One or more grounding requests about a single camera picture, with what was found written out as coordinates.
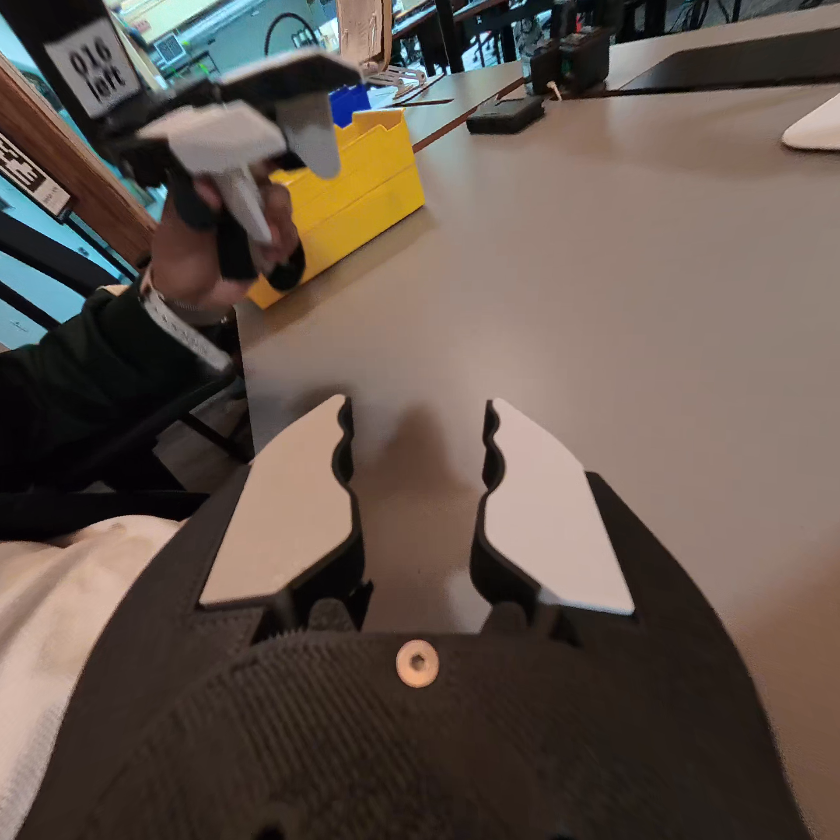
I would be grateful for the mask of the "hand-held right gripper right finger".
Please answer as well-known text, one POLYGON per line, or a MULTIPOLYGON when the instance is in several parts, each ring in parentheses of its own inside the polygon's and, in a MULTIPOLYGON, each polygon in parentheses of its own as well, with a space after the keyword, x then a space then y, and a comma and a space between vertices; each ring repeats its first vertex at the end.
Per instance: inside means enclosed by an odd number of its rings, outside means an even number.
POLYGON ((499 397, 486 402, 485 457, 469 578, 503 623, 556 640, 637 630, 637 609, 585 468, 499 397))

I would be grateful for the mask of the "person's left hand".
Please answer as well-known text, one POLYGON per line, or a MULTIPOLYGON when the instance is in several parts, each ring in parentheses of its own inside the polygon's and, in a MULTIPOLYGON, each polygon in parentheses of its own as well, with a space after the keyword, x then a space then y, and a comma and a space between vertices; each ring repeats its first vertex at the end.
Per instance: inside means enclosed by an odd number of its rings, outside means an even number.
MULTIPOLYGON (((288 189, 264 179, 259 183, 271 240, 253 247, 255 265, 267 277, 274 269, 291 265, 300 244, 292 219, 288 189)), ((219 266, 217 233, 186 223, 175 207, 175 192, 169 190, 161 221, 150 251, 150 282, 168 301, 189 312, 224 313, 246 298, 253 280, 235 280, 219 266)))

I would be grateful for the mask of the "silver wristwatch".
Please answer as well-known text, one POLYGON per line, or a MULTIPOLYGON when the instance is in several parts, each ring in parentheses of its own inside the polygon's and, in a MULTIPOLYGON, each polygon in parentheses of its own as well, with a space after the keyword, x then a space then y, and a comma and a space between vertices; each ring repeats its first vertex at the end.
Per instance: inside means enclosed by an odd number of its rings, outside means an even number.
POLYGON ((208 370, 218 374, 233 367, 233 360, 192 324, 186 322, 165 302, 152 281, 152 269, 147 268, 140 283, 140 302, 154 324, 169 338, 190 351, 208 370))

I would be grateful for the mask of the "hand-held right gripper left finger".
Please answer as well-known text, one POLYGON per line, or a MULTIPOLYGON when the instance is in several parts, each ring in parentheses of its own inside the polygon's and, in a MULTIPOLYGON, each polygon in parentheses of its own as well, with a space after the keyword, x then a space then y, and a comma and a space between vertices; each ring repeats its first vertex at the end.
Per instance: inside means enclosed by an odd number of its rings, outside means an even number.
POLYGON ((258 607, 273 628, 303 628, 322 600, 362 627, 373 594, 354 473, 351 399, 331 396, 286 427, 248 469, 198 597, 206 612, 258 607))

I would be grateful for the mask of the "brown cardboard sign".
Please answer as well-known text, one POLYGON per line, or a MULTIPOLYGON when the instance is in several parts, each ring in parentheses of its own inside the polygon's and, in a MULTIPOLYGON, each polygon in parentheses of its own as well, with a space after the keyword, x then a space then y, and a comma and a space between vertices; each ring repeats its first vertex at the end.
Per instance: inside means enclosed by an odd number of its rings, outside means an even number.
POLYGON ((365 75, 385 70, 392 54, 391 1, 336 1, 339 53, 365 75))

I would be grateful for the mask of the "person's left forearm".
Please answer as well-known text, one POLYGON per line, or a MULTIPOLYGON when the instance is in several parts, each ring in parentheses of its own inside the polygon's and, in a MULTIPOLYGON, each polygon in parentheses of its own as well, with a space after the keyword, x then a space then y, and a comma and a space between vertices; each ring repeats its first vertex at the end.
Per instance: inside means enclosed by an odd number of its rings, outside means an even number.
MULTIPOLYGON (((208 313, 164 301, 215 343, 232 311, 208 313)), ((2 468, 49 455, 193 386, 208 370, 163 333, 140 302, 140 284, 102 287, 80 313, 36 344, 2 353, 2 468)))

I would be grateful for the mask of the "white stand base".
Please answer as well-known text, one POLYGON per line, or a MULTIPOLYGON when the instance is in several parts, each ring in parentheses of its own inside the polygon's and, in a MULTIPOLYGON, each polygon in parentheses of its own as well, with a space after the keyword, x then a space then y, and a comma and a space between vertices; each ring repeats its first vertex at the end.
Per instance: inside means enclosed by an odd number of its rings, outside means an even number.
POLYGON ((836 94, 786 129, 783 146, 793 151, 839 152, 839 101, 836 94))

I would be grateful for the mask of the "yellow plastic bin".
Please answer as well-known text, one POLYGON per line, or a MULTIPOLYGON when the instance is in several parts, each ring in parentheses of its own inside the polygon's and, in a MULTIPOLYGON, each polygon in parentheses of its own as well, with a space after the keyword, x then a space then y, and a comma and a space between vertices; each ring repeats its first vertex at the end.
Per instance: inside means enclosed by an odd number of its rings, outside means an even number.
POLYGON ((425 205, 404 108, 362 111, 335 129, 341 170, 278 170, 306 255, 305 284, 425 205))

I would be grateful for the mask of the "black desk mat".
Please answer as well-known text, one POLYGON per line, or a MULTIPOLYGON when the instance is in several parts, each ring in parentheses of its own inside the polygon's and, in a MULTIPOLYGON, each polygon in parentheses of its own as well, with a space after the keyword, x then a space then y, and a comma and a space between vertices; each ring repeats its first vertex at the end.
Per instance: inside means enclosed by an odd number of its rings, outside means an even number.
POLYGON ((781 88, 839 80, 839 29, 686 49, 618 89, 620 95, 781 88))

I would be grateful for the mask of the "grey desk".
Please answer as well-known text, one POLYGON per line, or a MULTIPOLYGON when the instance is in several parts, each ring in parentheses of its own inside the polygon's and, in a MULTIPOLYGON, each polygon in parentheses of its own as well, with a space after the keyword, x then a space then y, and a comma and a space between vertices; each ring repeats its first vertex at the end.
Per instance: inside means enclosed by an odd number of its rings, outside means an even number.
POLYGON ((475 631, 500 397, 599 473, 715 607, 814 835, 838 838, 838 157, 782 132, 834 87, 551 103, 416 158, 420 211, 238 310, 255 444, 351 396, 365 629, 475 631))

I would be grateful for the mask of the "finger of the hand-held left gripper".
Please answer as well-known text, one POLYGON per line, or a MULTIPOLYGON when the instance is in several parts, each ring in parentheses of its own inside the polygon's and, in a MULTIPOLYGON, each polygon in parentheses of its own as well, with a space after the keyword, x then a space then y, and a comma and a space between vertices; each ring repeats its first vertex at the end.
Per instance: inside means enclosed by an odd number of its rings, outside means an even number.
POLYGON ((289 151, 282 130, 243 101, 184 106, 141 128, 137 137, 161 140, 192 174, 224 174, 289 151))
POLYGON ((224 73, 224 101, 241 100, 283 133, 289 154, 323 180, 341 170, 329 95, 362 80, 361 66, 328 51, 288 51, 224 73))

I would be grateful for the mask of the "blue plastic bin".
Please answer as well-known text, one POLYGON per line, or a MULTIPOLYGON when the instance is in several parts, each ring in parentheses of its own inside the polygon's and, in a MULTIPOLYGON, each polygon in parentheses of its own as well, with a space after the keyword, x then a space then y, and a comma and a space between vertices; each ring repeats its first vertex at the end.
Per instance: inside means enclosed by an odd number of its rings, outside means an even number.
POLYGON ((352 123, 355 113, 371 110, 368 89, 363 82, 332 91, 329 104, 333 124, 342 129, 352 123))

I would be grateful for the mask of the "black charging dock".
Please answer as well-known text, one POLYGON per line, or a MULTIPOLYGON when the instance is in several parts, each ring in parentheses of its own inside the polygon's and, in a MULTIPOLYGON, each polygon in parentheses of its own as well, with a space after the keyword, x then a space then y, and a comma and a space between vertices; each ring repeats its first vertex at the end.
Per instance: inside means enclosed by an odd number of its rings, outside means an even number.
POLYGON ((557 88, 576 98, 600 87, 610 70, 611 38, 608 28, 584 28, 538 46, 529 60, 532 95, 557 88))

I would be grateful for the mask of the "white sign stand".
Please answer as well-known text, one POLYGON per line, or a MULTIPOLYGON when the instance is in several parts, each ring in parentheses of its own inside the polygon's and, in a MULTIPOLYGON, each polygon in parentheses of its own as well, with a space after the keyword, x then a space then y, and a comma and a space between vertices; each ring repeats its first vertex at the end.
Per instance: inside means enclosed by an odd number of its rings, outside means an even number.
POLYGON ((428 76, 424 70, 401 68, 399 66, 379 66, 369 61, 363 66, 364 80, 379 88, 419 88, 427 83, 428 76))

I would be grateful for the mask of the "framed marker poster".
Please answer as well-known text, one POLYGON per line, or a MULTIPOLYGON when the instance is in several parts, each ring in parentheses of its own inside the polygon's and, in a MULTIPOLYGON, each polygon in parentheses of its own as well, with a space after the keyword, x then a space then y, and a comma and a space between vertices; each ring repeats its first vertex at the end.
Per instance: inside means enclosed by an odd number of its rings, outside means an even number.
POLYGON ((74 197, 3 133, 1 175, 58 223, 67 221, 73 209, 74 197))

